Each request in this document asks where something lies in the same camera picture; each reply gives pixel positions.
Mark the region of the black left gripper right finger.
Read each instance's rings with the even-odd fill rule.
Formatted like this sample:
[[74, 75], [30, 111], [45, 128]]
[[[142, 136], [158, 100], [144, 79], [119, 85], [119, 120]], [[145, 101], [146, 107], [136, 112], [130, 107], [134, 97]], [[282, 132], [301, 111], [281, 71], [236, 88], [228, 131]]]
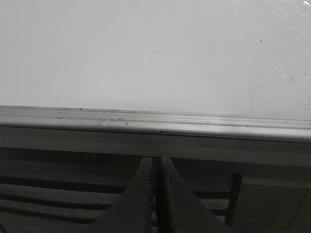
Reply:
[[155, 207], [159, 233], [234, 232], [203, 206], [167, 157], [157, 171]]

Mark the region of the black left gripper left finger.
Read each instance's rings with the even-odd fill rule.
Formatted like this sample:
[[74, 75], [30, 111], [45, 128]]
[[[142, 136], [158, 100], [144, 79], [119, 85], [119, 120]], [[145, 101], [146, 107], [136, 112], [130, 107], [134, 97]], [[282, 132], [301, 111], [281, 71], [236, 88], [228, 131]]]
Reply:
[[91, 224], [91, 232], [150, 232], [153, 184], [152, 160], [143, 158], [126, 190], [102, 217]]

